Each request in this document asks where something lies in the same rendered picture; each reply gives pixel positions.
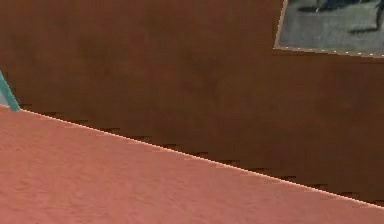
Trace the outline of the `teal framed door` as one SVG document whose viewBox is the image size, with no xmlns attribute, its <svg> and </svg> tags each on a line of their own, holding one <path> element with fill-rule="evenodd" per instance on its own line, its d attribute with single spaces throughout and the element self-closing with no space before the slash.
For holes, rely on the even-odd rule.
<svg viewBox="0 0 384 224">
<path fill-rule="evenodd" d="M 12 111 L 19 111 L 20 106 L 12 93 L 9 84 L 0 70 L 0 105 L 8 106 Z"/>
</svg>

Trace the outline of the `grey framed wall picture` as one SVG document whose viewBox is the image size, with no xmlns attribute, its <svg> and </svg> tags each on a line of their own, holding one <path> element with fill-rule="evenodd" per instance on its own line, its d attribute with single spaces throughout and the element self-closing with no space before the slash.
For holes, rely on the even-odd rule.
<svg viewBox="0 0 384 224">
<path fill-rule="evenodd" d="M 384 59 L 384 0 L 284 0 L 274 47 Z"/>
</svg>

